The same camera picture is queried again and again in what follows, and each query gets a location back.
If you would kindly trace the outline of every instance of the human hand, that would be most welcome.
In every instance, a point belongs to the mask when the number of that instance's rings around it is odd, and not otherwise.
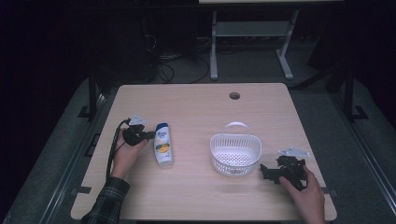
[[[140,150],[148,143],[148,140],[144,139],[139,144],[130,146],[125,143],[125,139],[122,136],[123,131],[123,129],[120,130],[119,138],[117,139],[116,152],[113,162],[114,165],[110,174],[110,176],[120,179],[125,178],[128,172],[134,166]]]
[[[281,176],[280,184],[289,192],[298,211],[308,224],[322,224],[324,220],[324,194],[315,175],[304,166],[307,186],[297,190],[287,178]]]

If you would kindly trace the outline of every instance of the metal stand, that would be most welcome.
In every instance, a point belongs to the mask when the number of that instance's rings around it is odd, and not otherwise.
[[[350,122],[354,122],[355,119],[368,119],[367,115],[361,108],[361,106],[356,106],[359,114],[353,114],[353,82],[354,76],[353,71],[351,71],[350,65],[346,62],[339,62],[332,67],[314,75],[313,77],[307,79],[306,81],[288,87],[289,90],[302,90],[305,87],[310,86],[314,82],[326,77],[332,76],[326,85],[326,91],[329,93],[337,93],[341,89],[341,86],[345,84],[344,93],[344,113]]]
[[[213,12],[212,50],[210,52],[210,78],[216,80],[218,64],[216,58],[217,36],[284,36],[285,42],[281,49],[276,50],[277,58],[282,66],[286,79],[293,79],[285,55],[289,46],[299,10],[294,10],[289,21],[217,21],[217,12]]]
[[[96,85],[94,80],[94,74],[90,74],[88,77],[88,91],[90,106],[83,106],[79,111],[78,118],[88,118],[88,122],[91,122],[96,115]]]

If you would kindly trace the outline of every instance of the black cable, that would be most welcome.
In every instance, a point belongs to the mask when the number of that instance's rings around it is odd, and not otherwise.
[[[163,59],[163,61],[161,63],[170,63],[172,61],[176,61],[176,60],[179,60],[179,59],[182,59],[182,58],[186,58],[186,56],[179,55],[179,56],[176,56],[176,57],[173,57],[173,58],[170,58],[170,59]]]
[[[117,127],[116,132],[114,133],[114,138],[113,138],[113,143],[111,144],[111,149],[110,149],[110,153],[108,154],[108,161],[107,161],[107,169],[106,169],[106,181],[108,180],[108,178],[110,177],[110,169],[111,169],[111,164],[113,162],[114,156],[116,155],[116,152],[119,148],[117,148],[117,150],[115,150],[115,147],[117,145],[117,139],[119,139],[119,134],[120,134],[120,130],[121,130],[121,126],[124,123],[129,123],[131,119],[125,119],[123,120],[120,124],[119,127]]]
[[[167,64],[164,64],[164,63],[159,64],[159,66],[160,66],[160,68],[162,70],[162,72],[159,75],[160,75],[160,78],[163,80],[163,84],[170,83],[172,81],[172,79],[175,77],[175,70],[171,66],[169,66]],[[163,70],[163,66],[165,66],[165,67],[167,67],[167,68],[169,68],[171,70],[172,75],[171,75],[170,78],[168,78],[168,76],[166,75],[165,71]]]
[[[116,151],[114,151],[114,155],[119,151],[119,149],[125,144],[126,142],[123,142],[119,147],[117,147]]]
[[[209,63],[206,60],[204,60],[202,58],[197,58],[197,59],[203,61],[206,64],[206,72],[205,72],[205,74],[202,77],[190,82],[189,84],[193,84],[193,83],[201,81],[202,79],[204,79],[207,76],[207,74],[209,74],[209,71],[210,71],[210,65],[209,65]]]
[[[228,40],[227,42],[229,42],[228,45],[225,45],[224,43],[218,44],[216,53],[218,53],[218,54],[235,54],[235,53],[242,52],[241,43],[231,40],[231,39]]]

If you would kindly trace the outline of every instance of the floor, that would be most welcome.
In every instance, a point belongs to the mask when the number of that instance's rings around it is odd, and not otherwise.
[[[206,41],[201,40],[200,47],[204,48]],[[159,73],[150,84],[282,82],[291,87],[318,73],[307,65],[316,44],[313,41],[297,39],[290,43],[287,59],[294,80],[283,77],[276,58],[275,49],[281,39],[263,39],[255,46],[222,41],[218,80],[211,80],[207,73],[208,51],[191,58],[177,57],[169,49],[162,55],[163,65],[158,67]],[[332,223],[396,223],[396,211],[389,206],[392,199],[387,198],[380,184],[384,178],[378,178],[378,169],[366,157],[373,154],[379,171],[383,171],[380,175],[396,186],[396,132],[358,80],[355,80],[354,113],[358,112],[356,105],[361,106],[368,119],[349,122],[342,109],[344,89],[327,93],[328,80],[325,77],[303,90],[290,90],[290,95],[338,212]],[[78,116],[89,104],[88,80],[81,83],[4,223],[78,223],[70,217],[70,209],[117,89],[117,85],[112,86],[99,97],[98,112],[88,121]]]

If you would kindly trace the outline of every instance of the gray carpet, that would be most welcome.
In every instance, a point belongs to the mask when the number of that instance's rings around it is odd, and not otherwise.
[[[274,44],[268,46],[267,49],[218,55],[219,80],[216,82],[283,82],[292,86],[317,73],[306,65],[315,43],[291,43],[287,58],[295,75],[292,81],[285,80],[282,75],[273,51]],[[208,53],[201,56],[208,62]],[[175,70],[172,83],[189,83],[206,71],[206,64],[200,60],[184,58],[168,65]],[[369,119],[356,120],[353,125],[349,123],[339,107],[343,92],[327,93],[324,90],[327,80],[324,78],[303,91],[290,91],[290,94],[332,193],[338,212],[333,223],[396,223],[396,216],[377,185],[353,131],[357,129],[361,133],[393,186],[396,186],[396,132],[358,81],[355,82],[354,103],[362,106]],[[213,82],[209,76],[199,81],[208,82]],[[163,81],[156,77],[152,83]],[[98,114],[88,122],[86,118],[78,118],[81,108],[89,104],[88,81],[81,83],[5,223],[78,223],[70,217],[70,210],[91,159],[84,155],[92,149],[90,144],[95,135],[100,134],[116,93],[117,87],[106,99],[98,101]]]

